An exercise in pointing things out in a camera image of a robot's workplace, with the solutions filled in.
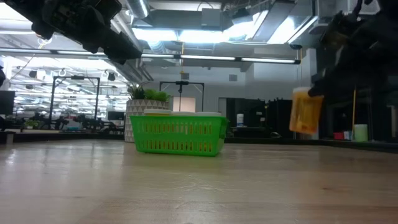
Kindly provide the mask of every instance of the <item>basket handle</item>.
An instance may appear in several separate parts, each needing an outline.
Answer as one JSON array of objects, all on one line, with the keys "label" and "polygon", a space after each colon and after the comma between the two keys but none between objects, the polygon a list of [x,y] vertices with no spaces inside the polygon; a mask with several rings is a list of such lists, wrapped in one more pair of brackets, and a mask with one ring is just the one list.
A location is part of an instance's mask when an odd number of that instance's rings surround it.
[{"label": "basket handle", "polygon": [[220,127],[220,139],[225,139],[226,137],[226,128],[228,127],[229,120],[228,119],[223,119],[221,122],[221,127]]}]

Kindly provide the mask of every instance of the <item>yellow object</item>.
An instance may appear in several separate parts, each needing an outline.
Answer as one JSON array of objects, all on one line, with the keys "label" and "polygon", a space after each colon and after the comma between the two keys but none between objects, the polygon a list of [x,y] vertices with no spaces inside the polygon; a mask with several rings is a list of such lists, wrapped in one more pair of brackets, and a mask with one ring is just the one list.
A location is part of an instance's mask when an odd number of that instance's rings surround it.
[{"label": "yellow object", "polygon": [[144,114],[146,116],[170,116],[172,114],[172,111],[160,109],[145,109]]},{"label": "yellow object", "polygon": [[291,131],[315,134],[318,129],[323,96],[310,97],[308,95],[309,89],[300,87],[293,90],[293,105],[289,126]]}]

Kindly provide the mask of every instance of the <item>white planter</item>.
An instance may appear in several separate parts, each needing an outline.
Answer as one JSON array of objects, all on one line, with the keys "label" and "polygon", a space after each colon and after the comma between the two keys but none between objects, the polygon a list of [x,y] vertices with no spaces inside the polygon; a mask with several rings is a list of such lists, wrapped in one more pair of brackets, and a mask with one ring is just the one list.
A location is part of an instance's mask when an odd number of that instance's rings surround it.
[{"label": "white planter", "polygon": [[126,126],[124,128],[124,141],[134,142],[132,133],[131,115],[144,115],[145,109],[169,109],[169,103],[157,100],[129,100],[126,106]]}]

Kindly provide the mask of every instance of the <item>table surface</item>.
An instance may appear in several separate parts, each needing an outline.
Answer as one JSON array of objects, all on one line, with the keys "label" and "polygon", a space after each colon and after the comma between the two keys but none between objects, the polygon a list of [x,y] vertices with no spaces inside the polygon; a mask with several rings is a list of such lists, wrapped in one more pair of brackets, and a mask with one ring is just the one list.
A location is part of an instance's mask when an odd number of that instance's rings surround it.
[{"label": "table surface", "polygon": [[122,141],[0,146],[2,224],[398,223],[398,155],[226,144],[217,157]]}]

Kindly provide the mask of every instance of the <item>yellow package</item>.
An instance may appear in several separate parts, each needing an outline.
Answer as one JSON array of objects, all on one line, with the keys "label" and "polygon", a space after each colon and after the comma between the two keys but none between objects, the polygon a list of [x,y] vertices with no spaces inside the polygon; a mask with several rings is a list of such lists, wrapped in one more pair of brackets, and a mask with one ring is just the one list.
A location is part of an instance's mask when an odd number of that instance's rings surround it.
[{"label": "yellow package", "polygon": [[292,114],[289,129],[303,134],[315,134],[321,113],[323,96],[310,97],[309,87],[293,90]]}]

